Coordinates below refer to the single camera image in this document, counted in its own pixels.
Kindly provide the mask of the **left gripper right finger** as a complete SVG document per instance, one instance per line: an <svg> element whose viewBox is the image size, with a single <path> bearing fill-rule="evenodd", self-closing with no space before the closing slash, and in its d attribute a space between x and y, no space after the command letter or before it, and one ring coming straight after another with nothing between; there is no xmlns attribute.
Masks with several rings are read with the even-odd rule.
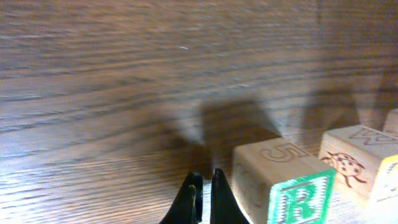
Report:
<svg viewBox="0 0 398 224"><path fill-rule="evenodd" d="M222 169L215 169L211 182L211 224L249 224L233 195Z"/></svg>

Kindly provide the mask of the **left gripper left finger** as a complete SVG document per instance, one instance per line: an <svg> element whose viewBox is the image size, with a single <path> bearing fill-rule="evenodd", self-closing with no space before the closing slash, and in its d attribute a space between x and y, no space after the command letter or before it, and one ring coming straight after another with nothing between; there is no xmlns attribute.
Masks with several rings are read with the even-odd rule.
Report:
<svg viewBox="0 0 398 224"><path fill-rule="evenodd" d="M203 215L203 176L189 172L160 224L197 224Z"/></svg>

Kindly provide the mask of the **yellow S block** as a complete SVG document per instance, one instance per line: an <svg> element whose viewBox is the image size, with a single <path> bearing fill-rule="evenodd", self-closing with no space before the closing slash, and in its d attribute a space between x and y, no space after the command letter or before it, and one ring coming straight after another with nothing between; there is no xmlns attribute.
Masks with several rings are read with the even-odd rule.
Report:
<svg viewBox="0 0 398 224"><path fill-rule="evenodd" d="M335 188L362 207L397 199L397 138L363 125L325 131L318 158L337 171Z"/></svg>
<svg viewBox="0 0 398 224"><path fill-rule="evenodd" d="M397 135L398 132L398 109L393 109L388 112L386 120L384 122L383 131L393 135Z"/></svg>

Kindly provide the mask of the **green R block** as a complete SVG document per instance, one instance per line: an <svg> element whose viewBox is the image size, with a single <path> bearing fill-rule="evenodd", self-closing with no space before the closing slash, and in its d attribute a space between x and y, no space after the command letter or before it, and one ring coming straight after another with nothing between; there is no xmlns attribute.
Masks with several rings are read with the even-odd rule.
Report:
<svg viewBox="0 0 398 224"><path fill-rule="evenodd" d="M233 151L233 192L251 223L325 223L335 175L284 138Z"/></svg>

